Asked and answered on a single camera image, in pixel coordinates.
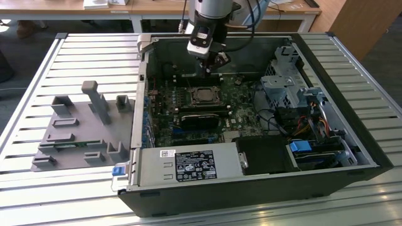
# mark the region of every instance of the motherboard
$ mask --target motherboard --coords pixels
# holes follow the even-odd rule
[[[231,142],[263,134],[252,105],[255,80],[242,74],[149,82],[155,146]]]

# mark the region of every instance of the blue tab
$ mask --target blue tab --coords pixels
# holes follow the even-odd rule
[[[125,167],[124,166],[115,166],[112,170],[112,175],[115,176],[124,176],[125,175]]]
[[[290,144],[290,149],[292,152],[310,152],[311,146],[310,146],[308,141],[298,140]]]

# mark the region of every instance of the aluminum slotted table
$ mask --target aluminum slotted table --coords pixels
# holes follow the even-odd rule
[[[55,39],[0,137],[0,225],[394,225],[402,218],[402,112],[335,37],[302,35],[395,168],[331,196],[163,218],[139,218],[111,189],[112,167],[31,172],[55,95],[88,101],[91,79],[105,99],[136,95],[137,34]],[[307,75],[319,86],[312,75]]]

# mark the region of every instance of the power supply label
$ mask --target power supply label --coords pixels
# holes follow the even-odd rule
[[[179,182],[218,178],[212,150],[175,153]]]

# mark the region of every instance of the floor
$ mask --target floor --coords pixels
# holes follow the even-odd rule
[[[0,133],[24,94],[23,89],[4,91],[1,89],[28,87],[56,33],[132,32],[127,21],[96,21],[95,24],[83,23],[81,21],[49,21],[47,29],[37,28],[33,36],[20,40],[16,37],[16,23],[16,21],[11,21],[8,30],[0,32],[0,50],[16,72],[11,80],[0,83]],[[175,32],[178,26],[167,25],[161,21],[157,27],[161,27],[164,32]],[[363,66],[399,105],[402,105],[401,43],[402,17],[398,17],[389,28],[389,32],[362,61]]]

